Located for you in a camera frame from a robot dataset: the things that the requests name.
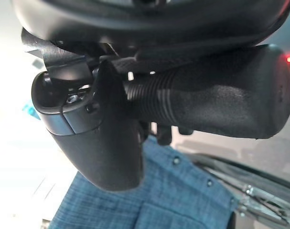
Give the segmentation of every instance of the blue fabric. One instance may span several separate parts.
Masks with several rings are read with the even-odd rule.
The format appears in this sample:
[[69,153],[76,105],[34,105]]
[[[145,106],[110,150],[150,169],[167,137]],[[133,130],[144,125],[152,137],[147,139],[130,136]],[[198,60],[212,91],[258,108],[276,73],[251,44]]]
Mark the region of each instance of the blue fabric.
[[145,177],[137,189],[105,192],[77,173],[49,228],[226,228],[237,207],[227,189],[155,138],[149,137],[143,147]]

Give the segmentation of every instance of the blue plaid shirt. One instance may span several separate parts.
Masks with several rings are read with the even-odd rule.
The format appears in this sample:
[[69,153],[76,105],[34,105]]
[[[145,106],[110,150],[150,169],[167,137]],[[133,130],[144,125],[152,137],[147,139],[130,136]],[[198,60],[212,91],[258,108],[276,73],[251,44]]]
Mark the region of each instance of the blue plaid shirt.
[[153,137],[143,149],[145,177],[137,189],[105,192],[77,173],[49,228],[226,228],[237,207],[227,189]]

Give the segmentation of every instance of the black plastic housing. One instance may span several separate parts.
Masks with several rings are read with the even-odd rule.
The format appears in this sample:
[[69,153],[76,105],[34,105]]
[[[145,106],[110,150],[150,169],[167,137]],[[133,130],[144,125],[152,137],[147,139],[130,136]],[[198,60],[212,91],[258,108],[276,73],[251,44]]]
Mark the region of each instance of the black plastic housing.
[[137,187],[143,176],[139,123],[127,116],[122,81],[102,62],[87,94],[72,104],[69,91],[49,90],[45,73],[32,84],[32,101],[53,138],[93,184],[107,191]]
[[269,138],[290,115],[290,67],[274,45],[202,58],[126,82],[142,121],[241,138]]

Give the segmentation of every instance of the screw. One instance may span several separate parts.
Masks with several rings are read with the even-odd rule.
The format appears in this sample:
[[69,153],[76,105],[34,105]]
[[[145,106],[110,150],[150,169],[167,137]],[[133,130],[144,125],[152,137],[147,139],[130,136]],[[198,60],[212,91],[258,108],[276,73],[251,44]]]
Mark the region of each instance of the screw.
[[76,101],[78,101],[78,100],[79,100],[79,96],[78,96],[77,94],[74,94],[74,95],[68,97],[68,99],[67,99],[66,102],[67,102],[68,104],[72,104],[72,103],[74,103],[74,102],[76,102]]
[[180,162],[181,162],[181,160],[180,160],[180,158],[179,158],[178,156],[176,156],[176,157],[173,159],[173,161],[172,161],[172,163],[173,163],[174,165],[178,165]]
[[213,185],[213,182],[212,182],[211,180],[208,180],[208,181],[207,181],[207,186],[208,186],[208,187],[211,187],[212,185]]

